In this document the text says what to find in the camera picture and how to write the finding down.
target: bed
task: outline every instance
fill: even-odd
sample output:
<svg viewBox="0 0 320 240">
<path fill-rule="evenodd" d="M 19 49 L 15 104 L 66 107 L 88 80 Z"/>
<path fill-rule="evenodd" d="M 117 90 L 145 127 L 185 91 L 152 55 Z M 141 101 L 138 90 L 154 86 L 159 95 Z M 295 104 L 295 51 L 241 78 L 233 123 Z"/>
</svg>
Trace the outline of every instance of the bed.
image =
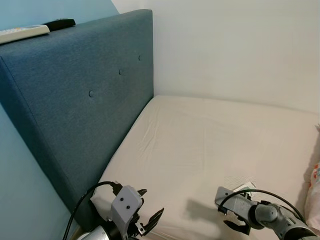
<svg viewBox="0 0 320 240">
<path fill-rule="evenodd" d="M 223 224 L 217 187 L 252 181 L 303 210 L 319 159 L 314 113 L 154 97 L 145 9 L 1 45 L 0 101 L 70 211 L 98 181 L 147 188 L 142 220 L 165 208 L 150 240 L 247 239 Z M 100 187 L 75 219 L 94 228 L 112 199 Z"/>
</svg>

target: white bed sheet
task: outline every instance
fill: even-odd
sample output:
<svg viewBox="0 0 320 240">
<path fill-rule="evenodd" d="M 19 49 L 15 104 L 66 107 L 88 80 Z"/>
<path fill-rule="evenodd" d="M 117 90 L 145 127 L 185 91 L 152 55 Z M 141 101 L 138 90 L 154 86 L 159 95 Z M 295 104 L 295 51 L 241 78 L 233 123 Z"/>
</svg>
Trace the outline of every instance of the white bed sheet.
<svg viewBox="0 0 320 240">
<path fill-rule="evenodd" d="M 148 189 L 146 223 L 165 208 L 151 240 L 276 240 L 269 229 L 250 237 L 224 225 L 214 203 L 219 186 L 252 181 L 302 211 L 318 132 L 316 114 L 232 101 L 157 96 L 143 110 L 100 181 Z M 277 200 L 256 196 L 258 200 Z M 105 219 L 112 191 L 91 198 Z"/>
</svg>

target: light blue wall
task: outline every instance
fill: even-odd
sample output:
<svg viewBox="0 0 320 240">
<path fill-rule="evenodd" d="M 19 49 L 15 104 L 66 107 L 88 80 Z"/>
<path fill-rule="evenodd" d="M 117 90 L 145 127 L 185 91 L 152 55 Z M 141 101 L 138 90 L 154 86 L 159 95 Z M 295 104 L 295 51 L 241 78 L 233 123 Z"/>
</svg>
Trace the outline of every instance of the light blue wall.
<svg viewBox="0 0 320 240">
<path fill-rule="evenodd" d="M 0 5 L 0 30 L 59 18 L 79 24 L 118 14 L 111 0 L 2 0 Z M 69 217 L 0 105 L 0 238 L 60 240 Z"/>
</svg>

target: black cable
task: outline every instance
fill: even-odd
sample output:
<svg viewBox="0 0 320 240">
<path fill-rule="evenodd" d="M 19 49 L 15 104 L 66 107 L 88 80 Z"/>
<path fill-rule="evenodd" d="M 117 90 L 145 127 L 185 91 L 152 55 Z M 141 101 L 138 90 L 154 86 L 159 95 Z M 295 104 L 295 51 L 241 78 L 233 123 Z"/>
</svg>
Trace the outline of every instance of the black cable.
<svg viewBox="0 0 320 240">
<path fill-rule="evenodd" d="M 119 183 L 115 183 L 113 181 L 102 181 L 102 182 L 99 182 L 97 183 L 96 185 L 93 185 L 92 187 L 90 187 L 86 192 L 85 194 L 82 195 L 82 197 L 80 198 L 80 200 L 77 202 L 75 208 L 73 209 L 73 212 L 70 216 L 70 219 L 69 219 L 69 222 L 66 226 L 66 229 L 65 229 L 65 232 L 64 232 L 64 236 L 63 236 L 63 239 L 62 240 L 67 240 L 67 237 L 68 237 L 68 233 L 70 231 L 70 227 L 71 227 L 71 223 L 76 215 L 76 212 L 81 204 L 81 202 L 85 199 L 85 197 L 91 193 L 93 190 L 95 190 L 97 187 L 100 187 L 102 185 L 110 185 L 112 188 L 113 188 L 113 193 L 115 193 L 116 195 L 118 194 L 118 192 L 120 191 L 119 188 L 122 188 L 122 185 L 119 184 Z"/>
<path fill-rule="evenodd" d="M 306 221 L 304 219 L 304 217 L 302 216 L 302 214 L 298 211 L 298 209 L 295 208 L 295 206 L 293 206 L 290 202 L 288 202 L 287 200 L 285 200 L 283 197 L 281 196 L 278 196 L 277 194 L 274 194 L 272 192 L 269 192 L 269 191 L 265 191 L 265 190 L 259 190 L 259 189 L 244 189 L 244 190 L 240 190 L 240 191 L 236 191 L 230 195 L 228 195 L 225 199 L 223 199 L 223 201 L 221 202 L 220 204 L 220 208 L 223 207 L 223 205 L 226 203 L 226 201 L 228 201 L 230 198 L 236 196 L 236 195 L 239 195 L 239 194 L 244 194 L 244 193 L 263 193 L 263 194 L 267 194 L 267 195 L 270 195 L 270 196 L 273 196 L 279 200 L 281 200 L 282 202 L 284 202 L 285 204 L 287 204 L 288 206 L 290 206 L 290 208 L 292 208 L 295 213 L 298 215 L 298 217 L 300 218 L 300 220 L 306 224 Z"/>
</svg>

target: blue upholstered headboard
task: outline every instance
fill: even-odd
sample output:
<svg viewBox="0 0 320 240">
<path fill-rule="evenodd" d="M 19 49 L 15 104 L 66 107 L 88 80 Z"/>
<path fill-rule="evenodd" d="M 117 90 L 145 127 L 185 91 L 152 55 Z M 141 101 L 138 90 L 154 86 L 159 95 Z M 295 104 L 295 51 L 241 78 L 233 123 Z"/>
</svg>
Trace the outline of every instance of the blue upholstered headboard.
<svg viewBox="0 0 320 240">
<path fill-rule="evenodd" d="M 70 211 L 153 95 L 150 10 L 0 46 L 0 102 Z M 95 219 L 83 203 L 77 222 Z"/>
</svg>

